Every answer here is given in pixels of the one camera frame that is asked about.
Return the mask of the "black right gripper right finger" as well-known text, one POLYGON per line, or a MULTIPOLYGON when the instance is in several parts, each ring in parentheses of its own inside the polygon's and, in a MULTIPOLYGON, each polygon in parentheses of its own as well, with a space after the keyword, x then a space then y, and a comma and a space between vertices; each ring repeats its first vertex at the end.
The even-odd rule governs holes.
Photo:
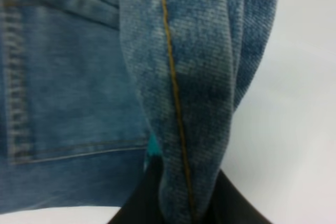
POLYGON ((220 171, 207 210, 208 224, 270 224, 220 171))

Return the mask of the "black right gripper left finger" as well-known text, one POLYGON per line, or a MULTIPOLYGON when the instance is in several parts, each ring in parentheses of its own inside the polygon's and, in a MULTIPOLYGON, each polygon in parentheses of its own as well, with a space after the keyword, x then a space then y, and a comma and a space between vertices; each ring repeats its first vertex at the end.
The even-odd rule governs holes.
POLYGON ((159 206, 159 185, 163 162, 159 156, 151 158, 144 176, 127 202, 119 209, 110 224, 164 223, 159 206))

